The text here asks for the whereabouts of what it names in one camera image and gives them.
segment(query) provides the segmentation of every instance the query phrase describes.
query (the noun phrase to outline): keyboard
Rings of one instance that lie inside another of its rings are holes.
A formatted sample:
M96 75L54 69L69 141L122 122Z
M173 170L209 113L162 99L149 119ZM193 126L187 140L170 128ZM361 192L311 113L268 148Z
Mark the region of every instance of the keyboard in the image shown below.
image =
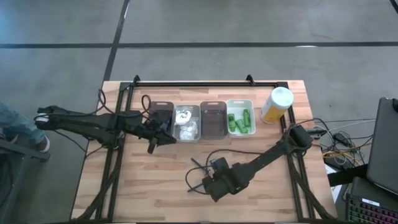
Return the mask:
M347 220L358 223L398 224L398 212L382 208L377 202L350 197L347 200Z

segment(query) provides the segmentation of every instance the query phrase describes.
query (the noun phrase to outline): yellow container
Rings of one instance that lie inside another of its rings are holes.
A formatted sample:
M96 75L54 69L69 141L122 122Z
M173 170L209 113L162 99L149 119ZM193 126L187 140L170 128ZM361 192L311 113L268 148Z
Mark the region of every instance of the yellow container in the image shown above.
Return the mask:
M265 123L275 123L292 106L293 93L284 87L275 88L261 109L261 119Z

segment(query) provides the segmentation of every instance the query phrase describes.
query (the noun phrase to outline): wooden tabletop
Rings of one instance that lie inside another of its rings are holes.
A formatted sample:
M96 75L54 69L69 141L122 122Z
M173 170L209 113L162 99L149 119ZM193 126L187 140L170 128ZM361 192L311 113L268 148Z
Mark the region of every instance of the wooden tabletop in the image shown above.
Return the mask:
M304 82L288 81L294 94L296 122L312 119ZM116 106L120 82L104 82L106 105ZM281 157L260 170L249 187L237 195L223 197L218 202L209 195L188 193L186 172L195 165L190 158L204 163L215 149L237 149L264 152L281 137L280 124L265 124L260 110L272 87L144 87L135 88L132 110L142 110L141 96L150 95L153 101L171 101L174 105L199 105L202 101L250 99L254 103L256 133L250 138L230 138L223 141L199 141L196 144L172 144L155 148L147 153L148 142L127 135L124 147L114 222L275 222L296 221L294 200L287 160ZM313 122L303 124L313 127ZM88 152L99 148L97 142L88 146ZM78 217L98 193L103 175L106 150L102 149L84 163L80 184L73 207L72 218ZM216 153L212 158L225 157L228 163L249 162L255 156L232 152ZM329 213L336 216L325 165L319 148L312 147L304 157L311 191ZM199 184L203 172L193 171L188 180ZM300 198L307 214L303 193Z

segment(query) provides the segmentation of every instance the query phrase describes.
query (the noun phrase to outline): jeans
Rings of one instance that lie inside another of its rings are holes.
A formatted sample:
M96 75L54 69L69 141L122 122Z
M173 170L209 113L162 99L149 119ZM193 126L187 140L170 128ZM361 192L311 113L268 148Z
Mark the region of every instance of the jeans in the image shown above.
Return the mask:
M25 116L18 113L8 105L0 102L0 128L7 139L15 136L24 136L32 144L43 141L45 134L37 129L36 125Z

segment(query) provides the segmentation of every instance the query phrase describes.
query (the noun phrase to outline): white lid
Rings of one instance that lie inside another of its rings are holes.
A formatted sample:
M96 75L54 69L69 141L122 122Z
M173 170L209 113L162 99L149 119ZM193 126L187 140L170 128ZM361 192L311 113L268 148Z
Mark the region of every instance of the white lid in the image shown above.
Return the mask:
M281 109L287 109L293 104L293 93L285 87L277 87L271 92L273 104Z

